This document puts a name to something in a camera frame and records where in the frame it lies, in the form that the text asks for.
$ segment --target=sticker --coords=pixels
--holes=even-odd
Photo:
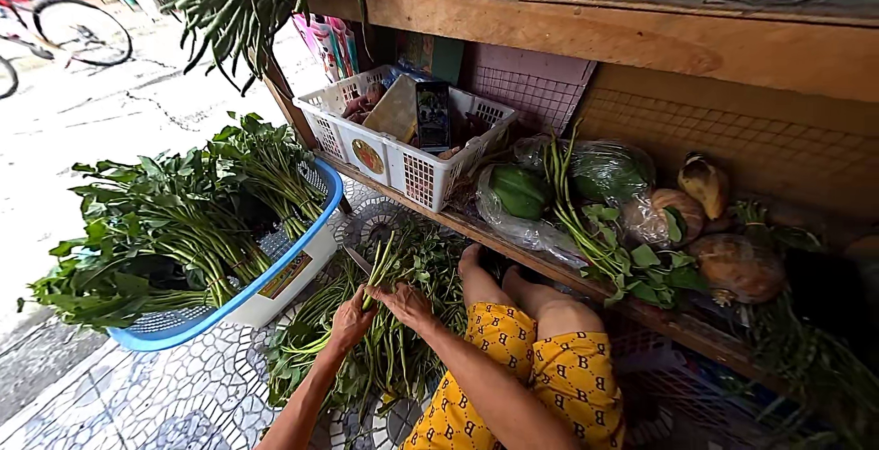
[[[305,270],[309,263],[311,263],[311,256],[305,254],[305,251],[299,251],[293,261],[282,268],[263,288],[259,289],[259,295],[277,298],[302,273],[302,270]]]
[[[369,146],[366,141],[354,140],[351,142],[351,148],[354,150],[354,154],[357,155],[360,163],[366,165],[375,174],[384,173],[384,163],[381,162],[379,153],[375,152],[373,147]]]

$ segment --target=knife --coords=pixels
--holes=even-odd
[[[365,271],[367,275],[372,274],[373,265],[369,265],[369,262],[363,256],[361,256],[360,253],[357,253],[357,251],[349,248],[348,246],[342,247],[345,248],[345,251],[348,252],[348,255],[354,260],[354,263],[356,263],[360,267],[360,269]]]

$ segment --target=wooden shelf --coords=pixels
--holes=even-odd
[[[481,220],[468,218],[455,211],[435,213],[403,196],[400,192],[379,184],[369,176],[362,174],[353,165],[341,163],[331,157],[324,156],[320,152],[318,156],[326,163],[331,164],[340,174],[351,177],[355,181],[394,199],[398,203],[582,293],[599,304],[603,303],[604,299],[610,297],[613,293],[605,285],[582,278],[578,271],[555,262],[551,256],[545,255],[545,253],[537,253],[512,245]],[[778,393],[785,393],[786,391],[783,383],[775,378],[767,377],[753,366],[748,358],[747,347],[738,339],[692,316],[672,314],[634,300],[621,301],[613,309],[631,320],[638,321],[644,326],[668,336],[675,342],[681,343],[724,366],[729,366],[743,376],[762,382],[768,388],[772,388]]]
[[[879,102],[879,18],[703,0],[366,0],[368,21],[479,43]],[[359,21],[357,0],[309,0]]]

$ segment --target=yellow patterned fabric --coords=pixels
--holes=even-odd
[[[465,338],[505,366],[589,449],[622,445],[622,395],[613,378],[608,335],[574,332],[534,342],[537,323],[521,310],[478,302],[467,310]],[[445,373],[430,406],[401,450],[501,447],[455,377]]]

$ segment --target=hand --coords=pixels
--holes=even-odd
[[[422,291],[409,284],[398,283],[393,293],[385,292],[380,287],[367,287],[367,293],[380,300],[397,320],[415,332],[422,333],[425,328],[440,324],[431,309],[431,301],[424,297]]]
[[[378,313],[378,308],[363,312],[363,292],[365,285],[357,288],[354,297],[338,307],[332,318],[332,331],[328,346],[334,346],[347,353],[366,335],[369,325]]]

